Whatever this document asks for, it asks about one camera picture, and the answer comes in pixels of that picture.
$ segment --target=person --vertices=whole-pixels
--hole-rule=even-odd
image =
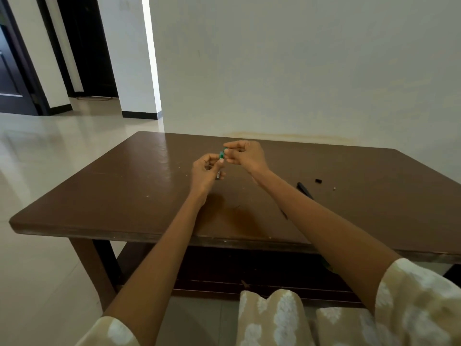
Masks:
[[[289,290],[268,299],[243,291],[237,346],[461,345],[458,286],[297,191],[268,168],[258,142],[224,147],[224,159],[273,197],[366,307],[322,308],[312,323]],[[222,168],[218,154],[194,162],[190,193],[170,227],[79,346],[155,344],[197,213]]]

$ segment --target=tiled floor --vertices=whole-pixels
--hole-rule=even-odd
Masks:
[[[163,131],[162,121],[122,118],[116,99],[72,104],[75,111],[54,117],[0,113],[0,344],[5,346],[72,346],[101,314],[69,241],[15,234],[8,219],[133,133]],[[112,245],[118,253],[124,243]],[[439,273],[449,267],[429,266]],[[157,345],[232,346],[237,313],[238,302],[172,297]]]

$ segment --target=forearm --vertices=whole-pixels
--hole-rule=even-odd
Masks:
[[[378,285],[400,256],[274,173],[264,172],[255,178],[373,313]]]
[[[199,201],[189,196],[104,313],[122,321],[141,346],[155,344],[199,209]]]

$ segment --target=wooden table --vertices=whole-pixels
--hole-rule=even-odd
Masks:
[[[180,208],[193,161],[228,140],[135,133],[14,215],[11,227],[70,238],[105,308]],[[291,185],[302,182],[317,202],[403,256],[461,263],[460,184],[394,149],[260,142],[275,173]],[[250,285],[267,295],[283,286],[307,292],[306,299],[360,303],[318,255],[309,255],[312,244],[243,168],[228,165],[226,172],[199,212],[177,291],[233,295]],[[109,240],[133,244],[117,261]],[[299,260],[315,268],[287,270]],[[239,279],[242,272],[250,282]],[[297,272],[319,283],[290,279]],[[331,289],[347,296],[326,296]]]

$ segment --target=patterned fabric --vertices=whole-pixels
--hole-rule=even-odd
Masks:
[[[461,289],[407,259],[395,261],[366,309],[320,308],[307,320],[298,295],[242,291],[236,346],[461,346]],[[139,346],[122,322],[100,318],[78,346]]]

